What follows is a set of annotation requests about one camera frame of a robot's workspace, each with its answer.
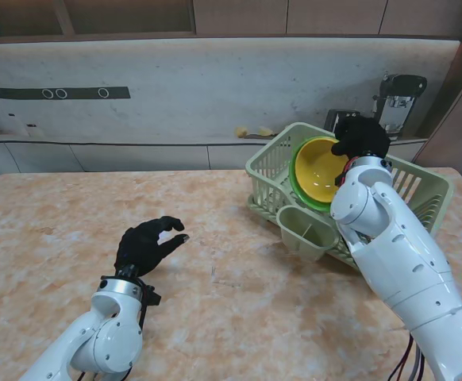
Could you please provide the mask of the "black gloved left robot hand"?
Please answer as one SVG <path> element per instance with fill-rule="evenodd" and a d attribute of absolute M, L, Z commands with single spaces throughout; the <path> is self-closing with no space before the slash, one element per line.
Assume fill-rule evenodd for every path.
<path fill-rule="evenodd" d="M 181 233 L 159 244 L 160 234 L 172 230 L 182 232 L 184 229 L 183 223 L 171 216 L 146 221 L 127 229 L 118 245 L 115 275 L 135 278 L 153 271 L 164 258 L 189 239 L 187 234 Z"/>

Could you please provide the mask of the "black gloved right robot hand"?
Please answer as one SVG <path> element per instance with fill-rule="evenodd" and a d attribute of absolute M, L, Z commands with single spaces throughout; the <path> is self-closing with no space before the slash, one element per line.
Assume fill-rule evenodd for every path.
<path fill-rule="evenodd" d="M 384 128 L 371 117 L 345 117 L 337 123 L 334 135 L 337 143 L 332 154 L 349 159 L 368 154 L 384 159 L 391 144 Z"/>

